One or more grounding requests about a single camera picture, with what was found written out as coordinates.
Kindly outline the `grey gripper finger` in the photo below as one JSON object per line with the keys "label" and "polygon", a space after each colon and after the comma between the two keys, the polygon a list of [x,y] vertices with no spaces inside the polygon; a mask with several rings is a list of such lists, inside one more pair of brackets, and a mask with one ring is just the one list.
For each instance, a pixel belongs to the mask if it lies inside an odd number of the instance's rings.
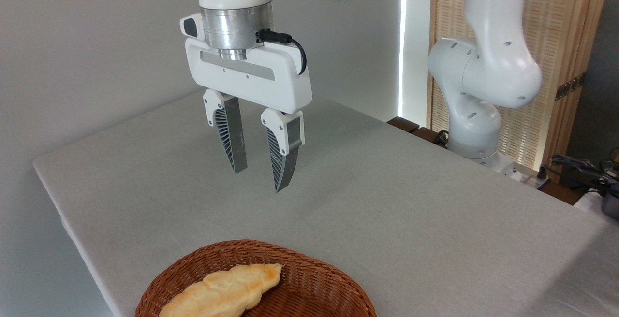
{"label": "grey gripper finger", "polygon": [[217,129],[223,149],[235,173],[246,169],[245,137],[237,97],[208,89],[203,95],[210,126]]}
{"label": "grey gripper finger", "polygon": [[261,114],[261,121],[266,127],[274,186],[279,192],[290,184],[298,151],[305,143],[303,113],[284,114],[267,108]]}

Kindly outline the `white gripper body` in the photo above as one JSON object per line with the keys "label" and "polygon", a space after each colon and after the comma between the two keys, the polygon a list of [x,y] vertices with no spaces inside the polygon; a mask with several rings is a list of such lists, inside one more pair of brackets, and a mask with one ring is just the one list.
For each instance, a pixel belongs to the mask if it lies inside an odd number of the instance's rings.
{"label": "white gripper body", "polygon": [[301,68],[298,48],[265,43],[246,51],[246,59],[232,61],[195,38],[185,41],[187,60],[195,82],[223,94],[294,114],[312,101],[309,70]]}

